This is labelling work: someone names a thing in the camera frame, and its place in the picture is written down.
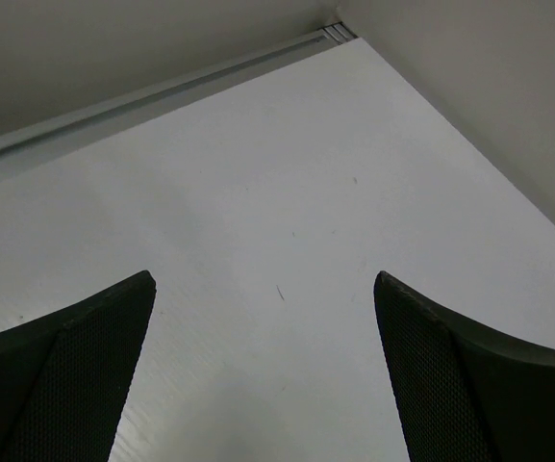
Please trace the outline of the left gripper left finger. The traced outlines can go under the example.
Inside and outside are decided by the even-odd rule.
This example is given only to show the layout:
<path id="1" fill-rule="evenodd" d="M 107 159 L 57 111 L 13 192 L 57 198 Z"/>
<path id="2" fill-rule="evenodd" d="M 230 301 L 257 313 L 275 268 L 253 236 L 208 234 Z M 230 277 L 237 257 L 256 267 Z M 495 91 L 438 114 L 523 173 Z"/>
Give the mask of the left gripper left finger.
<path id="1" fill-rule="evenodd" d="M 156 298 L 143 270 L 0 332 L 0 461 L 106 461 Z"/>

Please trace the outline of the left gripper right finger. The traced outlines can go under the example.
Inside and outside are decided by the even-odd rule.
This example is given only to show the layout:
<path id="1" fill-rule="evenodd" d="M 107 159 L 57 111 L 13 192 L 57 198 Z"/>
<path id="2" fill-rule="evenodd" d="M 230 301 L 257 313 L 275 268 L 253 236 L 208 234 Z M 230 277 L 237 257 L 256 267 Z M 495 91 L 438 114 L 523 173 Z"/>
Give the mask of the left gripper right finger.
<path id="1" fill-rule="evenodd" d="M 382 271 L 374 304 L 412 461 L 555 461 L 555 349 L 447 309 Z"/>

